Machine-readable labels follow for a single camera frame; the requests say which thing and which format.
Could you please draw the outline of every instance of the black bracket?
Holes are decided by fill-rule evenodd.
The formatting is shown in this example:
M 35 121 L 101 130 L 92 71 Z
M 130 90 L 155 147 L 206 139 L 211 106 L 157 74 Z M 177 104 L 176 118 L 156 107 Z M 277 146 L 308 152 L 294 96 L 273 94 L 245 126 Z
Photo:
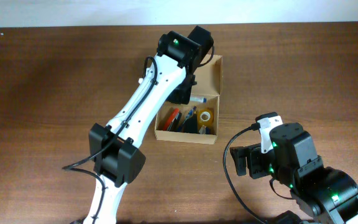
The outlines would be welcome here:
M 213 46 L 211 33 L 196 26 L 188 37 L 175 31 L 163 34 L 158 42 L 157 55 L 166 55 L 178 62 L 178 67 L 186 68 L 186 78 L 168 96 L 167 101 L 188 104 L 191 87 L 196 85 L 194 72 Z
M 273 224 L 301 224 L 302 219 L 291 211 L 286 211 L 275 217 L 271 223 Z
M 133 140 L 127 138 L 113 138 L 110 126 L 102 127 L 95 123 L 89 131 L 89 148 L 95 154 L 109 142 L 111 146 L 94 158 L 93 170 L 98 175 L 110 178 L 116 187 L 124 182 L 131 183 L 142 170 L 146 157 L 132 145 Z
M 290 192 L 315 221 L 345 223 L 358 214 L 358 185 L 345 172 L 327 167 L 315 175 L 314 182 L 304 186 L 299 195 Z
M 246 175 L 247 167 L 249 175 L 253 179 L 269 175 L 267 172 L 269 165 L 265 163 L 267 161 L 265 158 L 268 155 L 261 153 L 260 143 L 246 147 L 231 147 L 230 154 L 234 160 L 238 176 Z

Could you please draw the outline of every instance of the green led light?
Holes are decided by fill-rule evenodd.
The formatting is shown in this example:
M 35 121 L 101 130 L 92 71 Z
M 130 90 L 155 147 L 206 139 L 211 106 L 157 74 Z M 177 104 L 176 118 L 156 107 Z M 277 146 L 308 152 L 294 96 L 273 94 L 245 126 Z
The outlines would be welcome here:
M 333 199 L 334 202 L 339 201 L 339 196 L 338 195 L 334 195 L 331 198 Z

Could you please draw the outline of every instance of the wooden table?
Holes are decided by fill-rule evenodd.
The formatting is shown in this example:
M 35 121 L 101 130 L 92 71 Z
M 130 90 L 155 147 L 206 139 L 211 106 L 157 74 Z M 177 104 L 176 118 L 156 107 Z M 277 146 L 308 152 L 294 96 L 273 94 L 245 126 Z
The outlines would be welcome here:
M 358 22 L 204 27 L 224 56 L 218 141 L 156 141 L 151 125 L 141 147 L 146 164 L 127 187 L 117 219 L 250 218 L 227 184 L 222 154 L 234 134 L 271 111 L 301 123 L 324 164 L 358 183 Z M 89 155 L 88 131 L 125 105 L 160 36 L 192 28 L 0 29 L 0 223 L 70 223 L 88 214 L 95 180 L 61 167 Z M 259 141 L 254 132 L 233 146 Z M 271 191 L 268 177 L 237 177 L 233 165 L 229 159 L 234 185 L 256 213 L 293 210 L 307 218 Z

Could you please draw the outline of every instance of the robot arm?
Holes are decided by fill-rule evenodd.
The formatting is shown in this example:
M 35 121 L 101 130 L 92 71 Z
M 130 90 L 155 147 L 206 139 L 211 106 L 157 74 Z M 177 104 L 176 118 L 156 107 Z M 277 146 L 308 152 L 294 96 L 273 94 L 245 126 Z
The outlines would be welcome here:
M 310 134 L 300 124 L 282 124 L 276 113 L 259 116 L 256 122 L 262 143 L 231 148 L 238 175 L 246 174 L 246 164 L 253 179 L 270 175 L 290 189 L 301 210 L 316 223 L 358 223 L 358 185 L 345 172 L 323 166 Z M 288 212 L 274 223 L 298 220 Z
M 198 26 L 188 37 L 174 31 L 161 36 L 152 66 L 146 69 L 146 60 L 144 77 L 127 104 L 106 126 L 94 124 L 91 128 L 89 148 L 95 162 L 94 171 L 104 186 L 96 181 L 92 205 L 82 223 L 116 222 L 125 187 L 145 163 L 139 148 L 147 128 L 165 100 L 189 102 L 191 87 L 196 84 L 194 71 L 211 47 L 210 32 Z

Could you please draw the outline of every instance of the tape roll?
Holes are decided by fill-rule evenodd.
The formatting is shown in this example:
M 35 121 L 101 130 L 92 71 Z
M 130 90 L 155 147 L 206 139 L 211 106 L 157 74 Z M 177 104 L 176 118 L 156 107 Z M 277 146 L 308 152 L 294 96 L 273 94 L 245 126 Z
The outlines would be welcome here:
M 208 111 L 204 111 L 200 114 L 200 120 L 202 122 L 207 122 L 211 119 L 211 114 Z
M 209 109 L 202 109 L 198 111 L 197 114 L 197 123 L 200 129 L 202 125 L 205 125 L 207 128 L 212 128 L 214 122 L 214 114 Z

